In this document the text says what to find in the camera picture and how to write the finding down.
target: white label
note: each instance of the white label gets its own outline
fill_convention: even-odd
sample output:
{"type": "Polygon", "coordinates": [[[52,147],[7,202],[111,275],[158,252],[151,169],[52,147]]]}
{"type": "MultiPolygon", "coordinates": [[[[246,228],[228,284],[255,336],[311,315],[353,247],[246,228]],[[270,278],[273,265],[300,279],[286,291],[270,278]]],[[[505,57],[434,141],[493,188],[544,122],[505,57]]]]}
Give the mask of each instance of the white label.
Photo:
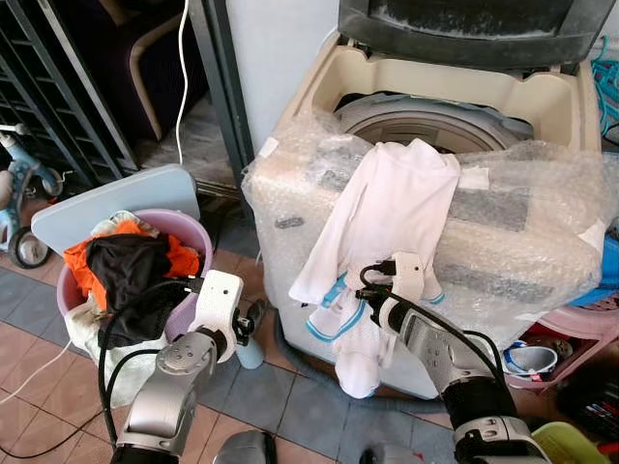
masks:
{"type": "Polygon", "coordinates": [[[280,145],[280,141],[273,137],[267,137],[262,145],[262,148],[258,152],[258,156],[262,158],[268,158],[275,152],[275,149],[280,145]]]}
{"type": "Polygon", "coordinates": [[[462,169],[457,186],[459,189],[488,190],[490,189],[490,170],[479,166],[462,169]]]}
{"type": "Polygon", "coordinates": [[[595,248],[600,255],[604,253],[604,234],[606,228],[604,223],[598,218],[591,227],[585,230],[578,237],[584,240],[591,247],[595,248]]]}

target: plastic container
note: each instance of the plastic container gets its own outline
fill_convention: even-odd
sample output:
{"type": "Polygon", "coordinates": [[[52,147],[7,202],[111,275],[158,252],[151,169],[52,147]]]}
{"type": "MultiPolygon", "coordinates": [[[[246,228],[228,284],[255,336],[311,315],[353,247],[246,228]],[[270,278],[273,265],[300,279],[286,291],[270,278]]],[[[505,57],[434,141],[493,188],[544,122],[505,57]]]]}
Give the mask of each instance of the plastic container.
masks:
{"type": "Polygon", "coordinates": [[[573,425],[550,422],[533,432],[533,439],[553,463],[606,464],[608,459],[573,425]]]}
{"type": "Polygon", "coordinates": [[[264,351],[253,336],[250,337],[248,346],[237,345],[236,356],[245,369],[257,369],[264,362],[264,351]]]}
{"type": "Polygon", "coordinates": [[[574,373],[619,336],[619,309],[595,311],[577,306],[561,306],[540,319],[538,324],[557,334],[580,340],[574,354],[557,364],[546,381],[528,382],[506,376],[512,387],[545,392],[574,373]]]}
{"type": "MultiPolygon", "coordinates": [[[[187,247],[198,250],[204,256],[204,267],[201,276],[206,276],[211,268],[213,247],[204,227],[193,217],[171,210],[141,210],[133,212],[140,219],[157,227],[162,232],[178,237],[187,247]]],[[[81,291],[71,273],[65,265],[58,277],[56,299],[60,312],[64,316],[74,307],[84,303],[81,291]]],[[[189,294],[170,313],[165,326],[165,335],[173,340],[177,335],[184,334],[195,317],[195,303],[197,295],[189,294]]]]}

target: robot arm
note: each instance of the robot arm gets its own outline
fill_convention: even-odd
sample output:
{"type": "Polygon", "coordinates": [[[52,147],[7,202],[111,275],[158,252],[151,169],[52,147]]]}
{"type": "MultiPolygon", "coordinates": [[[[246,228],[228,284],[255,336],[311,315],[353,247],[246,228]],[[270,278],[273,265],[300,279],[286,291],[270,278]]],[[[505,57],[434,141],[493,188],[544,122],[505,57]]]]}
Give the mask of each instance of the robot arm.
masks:
{"type": "MultiPolygon", "coordinates": [[[[382,266],[382,269],[391,270],[387,274],[396,276],[392,290],[395,294],[400,282],[419,280],[417,275],[411,274],[421,269],[411,267],[410,259],[400,258],[397,256],[395,261],[382,266]]],[[[406,348],[419,358],[445,401],[455,431],[458,462],[550,462],[531,437],[526,423],[516,416],[516,406],[505,385],[497,381],[479,356],[460,338],[420,314],[415,304],[396,302],[387,297],[388,294],[377,298],[371,287],[358,295],[374,308],[372,320],[397,334],[406,348]]],[[[484,349],[478,340],[471,341],[484,349]]]]}
{"type": "MultiPolygon", "coordinates": [[[[399,290],[406,294],[404,287],[419,290],[410,283],[419,280],[418,276],[408,275],[419,272],[415,262],[414,256],[400,255],[382,268],[393,270],[388,274],[398,277],[392,295],[399,290]]],[[[252,332],[251,321],[239,318],[236,309],[242,288],[239,277],[217,271],[207,274],[190,326],[193,332],[158,353],[155,373],[135,397],[112,463],[178,463],[192,424],[196,393],[208,382],[215,364],[232,356],[237,342],[252,332]]],[[[506,387],[459,337],[424,317],[415,304],[396,302],[376,292],[375,285],[359,291],[358,296],[374,308],[372,320],[395,333],[426,367],[447,406],[458,462],[550,462],[526,424],[516,417],[506,387]]],[[[385,455],[381,462],[402,461],[385,455]]]]}
{"type": "Polygon", "coordinates": [[[225,362],[252,331],[239,317],[243,281],[209,271],[196,303],[190,331],[156,357],[155,372],[135,396],[119,434],[112,463],[177,463],[192,425],[197,393],[216,363],[225,362]]]}

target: black cable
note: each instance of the black cable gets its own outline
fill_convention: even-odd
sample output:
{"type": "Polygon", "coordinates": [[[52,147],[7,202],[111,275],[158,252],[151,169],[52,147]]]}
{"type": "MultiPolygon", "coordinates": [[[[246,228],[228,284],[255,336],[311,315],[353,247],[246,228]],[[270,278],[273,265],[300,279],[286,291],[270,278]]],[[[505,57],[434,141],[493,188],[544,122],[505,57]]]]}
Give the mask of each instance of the black cable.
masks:
{"type": "Polygon", "coordinates": [[[27,455],[27,456],[18,456],[17,454],[13,454],[10,451],[8,451],[7,449],[4,449],[2,447],[0,447],[0,451],[4,452],[8,456],[13,457],[15,459],[34,459],[35,457],[43,456],[44,454],[48,454],[49,452],[52,452],[52,451],[57,450],[58,448],[62,447],[65,443],[67,443],[69,440],[71,440],[71,438],[74,437],[77,432],[80,432],[86,425],[88,425],[90,422],[92,422],[94,419],[96,419],[102,412],[103,411],[99,411],[95,416],[93,416],[92,418],[87,420],[85,423],[83,423],[80,427],[78,427],[76,430],[71,432],[71,434],[69,434],[69,436],[67,438],[65,438],[62,442],[57,443],[56,445],[54,445],[50,449],[46,449],[45,451],[41,451],[41,452],[38,452],[36,454],[30,454],[30,455],[27,455]]]}
{"type": "Polygon", "coordinates": [[[111,407],[110,407],[110,404],[107,398],[107,391],[105,388],[105,354],[107,353],[107,345],[109,344],[109,338],[111,337],[112,329],[116,325],[116,321],[120,318],[123,312],[125,312],[127,309],[138,304],[143,299],[149,297],[152,293],[155,292],[155,290],[159,290],[163,287],[171,286],[171,285],[188,286],[189,283],[186,279],[171,279],[171,280],[164,280],[162,282],[156,283],[155,285],[149,287],[143,293],[131,299],[123,307],[118,308],[116,312],[111,314],[109,317],[109,322],[107,323],[107,327],[105,328],[105,332],[103,333],[101,352],[99,353],[99,368],[98,368],[99,400],[101,401],[101,404],[103,405],[103,417],[105,418],[105,427],[107,428],[107,433],[109,434],[109,440],[113,448],[116,447],[116,441],[118,440],[118,435],[116,434],[116,426],[114,425],[114,418],[112,417],[111,407]]]}
{"type": "MultiPolygon", "coordinates": [[[[503,366],[503,361],[501,360],[501,354],[499,353],[499,349],[496,347],[496,345],[492,341],[492,338],[487,336],[485,333],[477,332],[477,331],[464,331],[464,334],[473,335],[473,336],[476,336],[484,340],[490,346],[490,350],[492,350],[492,356],[494,356],[494,364],[496,365],[496,367],[498,368],[499,366],[501,367],[503,366]]],[[[501,375],[501,379],[503,380],[502,384],[504,384],[505,388],[507,388],[507,384],[505,383],[505,376],[501,375]]]]}
{"type": "Polygon", "coordinates": [[[155,349],[136,350],[136,351],[133,351],[132,353],[129,353],[125,358],[120,360],[120,362],[118,362],[118,364],[116,364],[116,367],[114,367],[114,371],[112,372],[112,375],[109,378],[109,382],[107,382],[107,389],[105,389],[105,397],[107,398],[107,401],[111,402],[112,392],[114,391],[114,384],[116,383],[116,377],[118,377],[118,374],[120,373],[120,370],[123,368],[123,365],[125,365],[127,363],[127,361],[135,358],[136,356],[140,356],[140,355],[156,355],[159,352],[160,352],[160,350],[155,350],[155,349]]]}
{"type": "Polygon", "coordinates": [[[364,283],[364,285],[367,288],[370,288],[370,289],[374,290],[375,292],[378,292],[378,293],[380,293],[380,294],[382,294],[382,295],[384,295],[384,296],[386,296],[388,298],[396,300],[397,302],[402,303],[403,305],[406,305],[406,306],[410,307],[415,312],[418,312],[422,316],[424,316],[427,319],[429,319],[430,321],[432,321],[434,324],[442,327],[448,333],[450,333],[451,335],[456,337],[458,340],[460,340],[462,343],[464,343],[487,366],[489,371],[492,373],[492,377],[494,377],[494,379],[498,382],[498,384],[503,386],[505,388],[505,390],[508,391],[507,390],[507,386],[505,384],[505,378],[503,376],[503,372],[500,372],[498,370],[498,368],[494,364],[492,364],[492,361],[489,359],[489,357],[475,343],[473,343],[466,336],[464,336],[464,334],[461,331],[459,331],[457,328],[455,328],[449,322],[444,321],[443,318],[440,317],[438,314],[435,314],[434,311],[431,311],[431,310],[428,310],[428,309],[424,309],[421,306],[418,306],[418,305],[414,304],[413,302],[409,302],[408,300],[406,300],[405,298],[401,297],[400,295],[388,292],[383,287],[381,287],[380,285],[376,285],[374,283],[371,283],[371,282],[369,282],[366,279],[366,273],[367,272],[369,272],[369,271],[379,271],[379,272],[381,272],[382,269],[383,268],[382,268],[381,265],[367,266],[366,268],[363,268],[361,270],[359,278],[360,278],[360,280],[364,283]]]}

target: power cord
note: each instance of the power cord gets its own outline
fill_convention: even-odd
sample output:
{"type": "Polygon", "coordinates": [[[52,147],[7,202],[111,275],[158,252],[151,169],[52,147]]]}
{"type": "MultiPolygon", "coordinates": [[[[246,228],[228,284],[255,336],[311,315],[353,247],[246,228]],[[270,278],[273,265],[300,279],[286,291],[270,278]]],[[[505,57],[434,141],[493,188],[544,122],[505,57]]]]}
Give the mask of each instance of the power cord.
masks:
{"type": "Polygon", "coordinates": [[[15,459],[34,459],[35,457],[43,456],[44,454],[48,454],[49,452],[52,452],[52,451],[57,450],[60,447],[62,447],[65,443],[67,443],[69,440],[71,440],[71,438],[74,437],[77,432],[80,432],[86,425],[88,425],[90,422],[92,422],[94,419],[96,419],[102,412],[103,411],[99,411],[96,415],[94,415],[92,418],[87,420],[85,423],[83,423],[76,430],[71,432],[67,436],[67,438],[65,438],[62,442],[57,443],[56,445],[54,445],[50,449],[46,449],[45,451],[37,452],[36,454],[29,454],[29,455],[26,455],[26,456],[19,456],[17,454],[13,454],[12,452],[10,452],[7,449],[4,449],[2,447],[0,447],[0,451],[4,452],[8,456],[13,457],[15,459]]]}
{"type": "Polygon", "coordinates": [[[443,329],[445,329],[445,331],[447,331],[451,335],[455,336],[458,340],[464,343],[468,348],[470,348],[470,350],[473,353],[475,353],[479,357],[479,359],[487,366],[487,368],[492,374],[492,377],[494,377],[496,382],[508,392],[509,390],[505,383],[505,377],[503,376],[503,372],[501,372],[498,369],[498,366],[501,365],[501,358],[500,358],[500,355],[498,354],[498,349],[496,348],[496,345],[494,344],[494,342],[487,335],[483,333],[471,333],[472,331],[469,331],[471,334],[475,336],[480,336],[490,345],[490,348],[492,349],[492,353],[495,358],[496,365],[494,365],[492,361],[488,358],[488,356],[475,343],[473,343],[470,339],[468,339],[464,335],[464,333],[462,333],[460,329],[457,328],[451,321],[445,319],[444,317],[440,316],[439,314],[435,313],[434,311],[430,309],[425,309],[421,306],[414,304],[413,302],[409,302],[408,300],[401,297],[400,295],[397,295],[395,293],[391,293],[385,290],[381,285],[377,285],[375,283],[369,282],[366,279],[366,273],[369,271],[378,271],[385,275],[391,275],[391,276],[396,273],[395,262],[385,261],[384,263],[385,264],[376,264],[372,266],[367,266],[361,270],[361,274],[359,275],[359,278],[364,283],[364,285],[367,288],[377,293],[380,293],[381,295],[385,297],[391,298],[393,300],[396,300],[399,303],[402,303],[403,305],[406,305],[407,307],[413,309],[415,312],[421,314],[422,316],[432,321],[434,324],[442,327],[443,329]]]}
{"type": "MultiPolygon", "coordinates": [[[[20,456],[20,455],[17,455],[17,454],[13,454],[13,453],[8,451],[7,449],[4,449],[1,446],[0,446],[0,451],[4,452],[8,456],[13,457],[15,459],[34,459],[35,457],[43,456],[45,454],[48,454],[48,453],[50,453],[50,452],[52,452],[54,450],[57,450],[58,448],[62,447],[65,443],[67,443],[69,440],[71,440],[71,438],[73,436],[75,436],[75,434],[77,432],[80,432],[86,425],[88,425],[90,422],[92,422],[94,419],[96,419],[101,414],[103,414],[104,417],[105,417],[105,425],[107,427],[107,432],[109,433],[110,440],[112,442],[112,446],[115,447],[116,440],[118,439],[118,437],[116,435],[116,429],[114,427],[114,419],[111,416],[110,399],[111,399],[111,396],[112,396],[112,391],[113,391],[113,388],[114,388],[114,384],[116,382],[116,378],[118,377],[118,374],[120,373],[120,370],[123,368],[123,366],[130,359],[132,359],[132,358],[134,358],[136,356],[139,356],[139,355],[144,355],[144,354],[156,354],[156,353],[159,352],[159,350],[137,350],[137,351],[134,351],[132,353],[129,353],[114,368],[114,371],[112,372],[112,375],[111,375],[111,377],[109,379],[109,385],[106,388],[105,384],[104,384],[104,382],[105,382],[105,380],[104,380],[104,373],[105,373],[104,363],[105,363],[105,353],[107,351],[106,347],[107,347],[107,344],[109,343],[109,338],[111,336],[111,330],[113,329],[116,320],[118,320],[118,317],[126,309],[136,305],[137,303],[139,303],[144,298],[147,298],[152,293],[154,293],[155,290],[159,290],[159,289],[161,289],[163,287],[171,286],[171,285],[183,285],[183,286],[188,287],[190,289],[192,289],[195,286],[195,285],[192,284],[192,282],[189,279],[164,280],[163,282],[159,282],[159,283],[151,286],[144,293],[142,293],[138,297],[134,298],[133,300],[129,301],[123,308],[119,309],[118,311],[116,311],[116,313],[112,314],[112,317],[109,320],[109,323],[107,324],[107,327],[105,328],[105,332],[104,332],[104,335],[103,335],[103,346],[102,346],[100,357],[99,357],[98,383],[99,383],[99,395],[100,395],[100,398],[102,399],[102,405],[103,405],[103,409],[101,411],[99,411],[92,418],[90,418],[85,423],[83,423],[80,427],[78,427],[76,430],[74,430],[64,440],[62,440],[61,442],[57,443],[53,447],[51,447],[49,449],[46,449],[44,451],[38,452],[36,454],[26,455],[26,456],[20,456]]],[[[69,343],[67,343],[67,345],[63,348],[63,350],[54,359],[52,359],[51,361],[49,361],[48,363],[46,363],[45,365],[43,365],[39,369],[37,369],[30,377],[28,377],[28,379],[26,379],[26,381],[21,385],[21,387],[19,387],[19,389],[17,389],[17,391],[12,393],[11,396],[3,399],[2,402],[0,402],[0,404],[4,404],[9,399],[15,397],[28,384],[28,382],[30,382],[37,374],[39,374],[41,371],[43,371],[45,368],[47,368],[52,363],[56,362],[69,349],[69,346],[71,346],[71,342],[70,341],[69,341],[69,343]]]]}
{"type": "Polygon", "coordinates": [[[178,110],[178,117],[176,118],[176,146],[178,147],[178,161],[181,165],[183,164],[183,148],[181,147],[181,118],[185,112],[185,103],[187,102],[187,93],[190,86],[190,82],[187,77],[187,66],[185,65],[185,50],[183,49],[183,32],[185,31],[185,23],[187,22],[189,10],[190,0],[185,0],[185,7],[183,8],[183,15],[181,16],[181,24],[178,28],[178,56],[181,60],[181,71],[183,72],[183,99],[181,100],[181,107],[178,110]]]}
{"type": "Polygon", "coordinates": [[[41,372],[43,372],[45,369],[47,369],[49,366],[51,366],[52,364],[54,364],[56,361],[58,361],[62,355],[64,355],[67,350],[69,349],[69,347],[71,346],[71,341],[69,340],[69,343],[67,343],[65,345],[65,347],[62,349],[62,351],[60,353],[58,353],[58,355],[56,355],[52,360],[46,362],[45,364],[43,364],[41,367],[39,367],[37,370],[35,370],[30,377],[28,377],[25,382],[23,384],[21,384],[21,387],[19,387],[17,390],[15,390],[13,393],[11,393],[9,396],[7,396],[6,398],[4,398],[2,401],[0,401],[0,405],[3,405],[4,403],[6,403],[7,401],[15,398],[19,392],[21,392],[23,389],[26,388],[26,386],[30,383],[30,381],[32,379],[34,379],[37,375],[39,375],[41,372]]]}

